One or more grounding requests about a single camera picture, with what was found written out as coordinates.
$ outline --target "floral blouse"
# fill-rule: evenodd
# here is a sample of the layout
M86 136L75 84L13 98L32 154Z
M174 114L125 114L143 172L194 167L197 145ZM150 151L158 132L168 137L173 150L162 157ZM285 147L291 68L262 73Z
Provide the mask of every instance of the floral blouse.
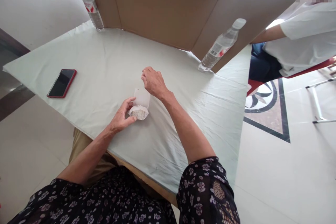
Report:
M217 157L191 163L178 189L180 223L240 223L233 191ZM176 223L170 203L153 199L124 166L111 169L95 185L54 179L30 197L9 224Z

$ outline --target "red chair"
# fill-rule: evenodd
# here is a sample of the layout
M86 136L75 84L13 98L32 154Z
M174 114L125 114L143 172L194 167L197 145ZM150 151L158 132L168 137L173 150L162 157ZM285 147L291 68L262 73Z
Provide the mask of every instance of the red chair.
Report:
M325 68L327 66L330 66L331 64L335 64L336 63L336 58L332 57L316 66L313 66L311 68L308 68L307 70L304 70L300 73L297 73L297 74L294 74L294 75L291 75L291 76L288 76L288 77L285 77L286 79L290 79L290 78L294 78L296 76L299 76L299 75L302 75L302 74L306 74L308 72L312 72L312 71L315 71L315 70L319 70L321 68ZM258 87L260 87L262 84L264 84L264 82L259 82L259 81L254 81L254 80L248 80L248 84L251 85L251 88L250 90L247 92L247 95L246 96L249 96L254 90L256 90Z

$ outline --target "hand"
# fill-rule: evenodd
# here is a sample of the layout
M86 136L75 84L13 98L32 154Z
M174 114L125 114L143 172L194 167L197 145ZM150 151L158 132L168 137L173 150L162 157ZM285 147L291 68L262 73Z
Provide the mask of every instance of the hand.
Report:
M161 72L156 72L151 66L142 70L141 79L145 84L145 89L156 98L161 100L165 94L169 93Z
M112 134L117 134L137 120L136 117L128 117L127 119L125 119L125 114L133 107L134 100L135 97L130 97L124 100L124 102L116 112L115 116L113 117L112 121L106 127L106 130L108 130Z

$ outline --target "crumpled paper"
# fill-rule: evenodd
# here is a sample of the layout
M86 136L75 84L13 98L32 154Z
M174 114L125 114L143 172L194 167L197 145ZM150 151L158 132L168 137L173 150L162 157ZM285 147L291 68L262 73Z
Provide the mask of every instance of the crumpled paper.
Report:
M136 117L138 120L144 120L148 115L149 100L151 95L145 89L135 89L133 107L129 110L130 116Z

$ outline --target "white tablecloth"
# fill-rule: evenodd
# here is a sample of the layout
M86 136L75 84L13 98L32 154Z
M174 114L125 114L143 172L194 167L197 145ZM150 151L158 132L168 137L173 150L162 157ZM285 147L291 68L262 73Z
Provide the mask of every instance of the white tablecloth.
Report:
M88 21L4 70L94 139L122 101L133 96L135 88L143 88L141 71L152 66L201 128L234 184L251 55L247 50L217 74L204 74L191 53L120 29L99 33ZM62 68L78 71L67 96L46 97ZM108 149L166 189L178 191L187 158L167 110L156 98L151 97L149 116L118 133Z

